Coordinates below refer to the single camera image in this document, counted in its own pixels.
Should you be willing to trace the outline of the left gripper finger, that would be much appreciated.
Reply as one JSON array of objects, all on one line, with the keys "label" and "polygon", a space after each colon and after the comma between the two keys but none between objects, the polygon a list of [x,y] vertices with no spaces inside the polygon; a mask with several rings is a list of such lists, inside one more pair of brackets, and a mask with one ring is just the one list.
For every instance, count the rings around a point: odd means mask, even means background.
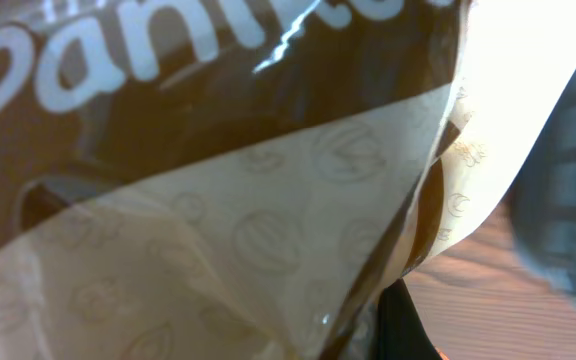
[{"label": "left gripper finger", "polygon": [[377,360],[442,360],[402,279],[386,288],[377,310]]}]

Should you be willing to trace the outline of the beige brown snack pouch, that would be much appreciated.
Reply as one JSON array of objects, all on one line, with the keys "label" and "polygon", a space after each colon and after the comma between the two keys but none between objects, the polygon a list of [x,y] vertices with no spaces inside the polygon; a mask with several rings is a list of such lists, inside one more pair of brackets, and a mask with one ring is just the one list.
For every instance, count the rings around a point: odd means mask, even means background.
[{"label": "beige brown snack pouch", "polygon": [[576,67],[576,1],[0,1],[0,359],[361,359]]}]

